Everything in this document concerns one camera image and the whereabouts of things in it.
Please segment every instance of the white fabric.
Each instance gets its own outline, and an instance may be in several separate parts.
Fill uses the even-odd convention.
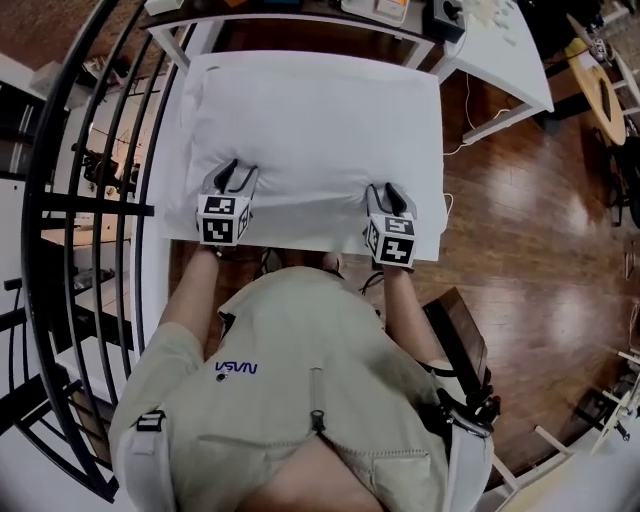
[[[365,189],[392,181],[418,209],[416,258],[437,260],[441,124],[438,81],[425,73],[313,53],[202,55],[183,91],[165,231],[197,240],[204,176],[239,158],[260,168],[243,244],[368,254]]]
[[[167,421],[160,432],[127,429],[118,443],[114,473],[140,512],[176,512]]]

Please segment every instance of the wooden floor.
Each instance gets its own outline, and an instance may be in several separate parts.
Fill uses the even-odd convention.
[[[229,49],[285,48],[400,62],[408,45],[386,36],[344,30],[335,37],[319,24],[296,31],[289,24],[237,24]],[[425,63],[428,69],[430,62]],[[554,78],[554,95],[575,87]],[[480,124],[518,104],[470,80],[471,121]],[[465,75],[455,73],[441,90],[445,151],[468,130]],[[637,281],[623,277],[623,242],[632,227],[610,227],[607,176],[590,134],[588,114],[566,121],[550,137],[525,121],[456,155],[445,157],[444,190],[454,196],[437,263],[417,263],[413,281],[422,303],[458,287],[485,337],[493,384],[503,414],[494,436],[496,453],[518,472],[551,453],[533,429],[542,425],[570,442],[586,430],[573,408],[591,389],[613,383],[619,364],[612,349],[627,347]],[[193,247],[175,243],[172,285]],[[369,261],[347,257],[345,275],[363,283]],[[251,265],[225,264],[219,301],[251,280]],[[383,309],[381,288],[372,302]],[[212,327],[212,335],[219,326]]]

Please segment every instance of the white cable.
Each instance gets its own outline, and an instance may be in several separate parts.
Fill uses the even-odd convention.
[[[449,203],[449,208],[447,208],[447,220],[449,220],[449,213],[451,212],[451,208],[453,208],[453,194],[443,194],[445,197],[449,196],[451,198],[451,202]]]
[[[456,149],[455,151],[451,152],[451,153],[442,153],[444,156],[451,156],[451,155],[455,155],[458,151],[460,151],[463,147],[465,146],[471,146],[471,144],[467,144],[466,142],[463,142],[462,144],[460,144],[458,146],[458,149]]]
[[[469,96],[471,96],[471,87],[469,87],[469,73],[467,73],[467,98],[464,100],[464,111],[467,114],[467,121],[469,122],[469,126],[474,130],[476,127],[471,122],[471,118],[469,117]]]
[[[467,114],[467,122],[469,123],[469,126],[471,126],[471,128],[475,130],[476,127],[471,122],[471,117],[469,116],[469,96],[471,96],[471,87],[469,87],[469,73],[467,73],[467,98],[464,100],[464,112],[465,114]],[[501,108],[500,110],[498,110],[498,113],[495,116],[493,116],[491,120],[493,121],[503,112],[509,112],[510,110],[511,109],[509,108]]]
[[[471,117],[469,116],[469,96],[471,96],[471,87],[469,87],[469,73],[467,73],[467,97],[464,100],[464,112],[467,116],[467,122],[469,123],[469,126],[471,126],[471,128],[473,128],[474,130],[476,129],[476,127],[474,126],[474,124],[471,122]],[[509,112],[511,109],[509,108],[501,108],[500,110],[498,110],[498,113],[493,116],[493,119],[496,119],[500,114],[504,113],[504,112]],[[444,156],[451,156],[451,155],[455,155],[458,151],[460,151],[464,146],[471,146],[471,144],[467,143],[467,142],[463,142],[462,144],[460,144],[458,146],[458,148],[455,151],[452,151],[451,153],[443,153]]]

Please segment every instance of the black spiral railing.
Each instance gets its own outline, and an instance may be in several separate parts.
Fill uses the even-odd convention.
[[[117,105],[111,119],[111,125],[106,137],[102,159],[98,166],[97,187],[95,197],[84,197],[79,195],[78,187],[81,179],[81,170],[83,167],[83,157],[87,149],[89,133],[91,125],[101,102],[107,91],[107,83],[110,73],[114,65],[118,61],[123,47],[126,43],[130,43],[130,35],[136,28],[136,24],[142,14],[144,2],[141,1],[130,19],[124,24],[122,31],[118,35],[108,57],[106,58],[104,68],[100,77],[92,91],[88,101],[86,114],[84,116],[80,132],[75,143],[75,157],[71,167],[68,192],[59,194],[48,192],[46,190],[47,176],[45,173],[39,172],[40,169],[50,169],[52,163],[55,164],[60,149],[59,136],[62,130],[62,123],[66,116],[65,104],[72,91],[72,87],[78,76],[83,62],[87,59],[88,53],[95,39],[100,34],[101,29],[107,22],[113,9],[118,4],[118,0],[101,0],[95,7],[84,26],[78,33],[73,42],[61,68],[55,85],[47,99],[46,106],[40,118],[40,124],[36,133],[33,145],[33,157],[30,163],[29,173],[25,184],[25,196],[22,212],[22,283],[24,285],[24,299],[26,317],[30,320],[33,328],[35,346],[38,352],[41,372],[37,377],[41,387],[46,392],[46,401],[35,410],[31,411],[26,417],[21,417],[13,423],[21,430],[21,432],[50,460],[58,467],[63,469],[68,475],[77,482],[92,490],[102,498],[113,502],[113,497],[118,484],[112,473],[105,476],[104,469],[111,472],[111,465],[104,457],[94,455],[98,450],[95,449],[96,444],[102,445],[108,454],[109,440],[108,428],[109,420],[105,418],[105,406],[111,410],[118,403],[116,386],[114,383],[112,362],[108,356],[107,340],[105,335],[103,310],[103,297],[101,290],[101,231],[104,214],[115,214],[117,216],[116,225],[116,249],[115,249],[115,284],[116,284],[116,316],[117,316],[117,343],[120,346],[122,355],[122,366],[125,376],[128,378],[131,373],[131,361],[129,359],[129,350],[127,342],[133,338],[131,332],[131,324],[125,319],[125,301],[124,301],[124,274],[127,271],[124,264],[124,244],[125,244],[125,222],[127,217],[131,217],[137,222],[135,235],[135,261],[133,281],[137,293],[135,293],[135,302],[133,304],[134,314],[137,324],[137,338],[140,352],[144,350],[144,333],[142,328],[142,294],[141,290],[141,244],[143,239],[144,219],[154,214],[154,208],[146,204],[148,180],[150,176],[151,165],[153,162],[154,149],[156,139],[160,130],[160,125],[167,104],[169,92],[173,80],[176,75],[176,67],[170,66],[166,75],[165,88],[162,97],[159,100],[158,108],[155,113],[155,120],[151,133],[151,138],[147,148],[147,158],[143,164],[144,170],[140,173],[140,179],[136,184],[136,199],[130,198],[129,192],[132,185],[129,183],[132,169],[134,166],[135,149],[138,145],[143,120],[149,106],[151,94],[154,91],[154,85],[157,85],[158,77],[165,68],[165,55],[161,53],[154,65],[149,78],[146,90],[142,95],[139,108],[136,114],[133,129],[130,132],[129,149],[126,155],[124,167],[122,170],[120,198],[117,201],[105,198],[107,188],[107,171],[110,168],[111,156],[114,144],[117,139],[118,127],[121,117],[125,109],[127,98],[131,95],[131,88],[134,82],[141,78],[139,69],[145,59],[149,58],[149,47],[151,45],[151,36],[144,38],[143,43],[137,49],[136,55],[131,63],[127,78],[124,85],[119,91]],[[191,27],[183,38],[183,47],[186,48],[188,40],[193,32],[194,26]],[[46,285],[48,271],[47,265],[43,264],[43,241],[42,231],[45,229],[44,218],[48,212],[64,213],[64,257],[62,258],[62,269],[64,286],[59,288],[49,287]],[[110,404],[96,397],[91,387],[91,379],[87,370],[85,354],[83,352],[83,333],[78,332],[77,326],[77,304],[76,292],[74,288],[74,235],[76,214],[89,212],[93,214],[93,233],[91,244],[92,255],[92,294],[93,294],[93,311],[95,317],[95,337],[97,338],[102,370],[104,373],[104,382],[108,390]],[[50,308],[52,304],[65,304],[68,320],[68,330],[61,328],[59,322],[52,322]],[[69,377],[65,371],[56,364],[56,347],[64,345],[59,343],[61,340],[73,347],[75,360],[77,363],[79,379],[75,382],[69,382]],[[13,335],[11,336],[11,350],[13,351]],[[13,373],[10,375],[10,381],[13,383]],[[18,391],[19,388],[11,388],[12,393]],[[83,403],[79,400],[72,399],[72,395],[78,392],[84,395]],[[58,429],[51,422],[44,420],[44,414],[49,411],[55,413],[56,419],[60,425]],[[83,415],[91,418],[91,425],[94,428],[88,428],[87,424],[78,422],[76,415]],[[71,464],[69,461],[60,457],[52,450],[46,442],[35,436],[30,430],[30,426],[35,422],[40,422],[51,431],[57,438],[69,444],[75,457],[77,458],[80,469],[77,465]]]

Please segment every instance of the black strap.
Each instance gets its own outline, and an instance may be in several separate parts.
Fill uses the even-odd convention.
[[[143,414],[136,421],[138,432],[162,432],[162,420],[166,418],[164,411],[155,410]]]

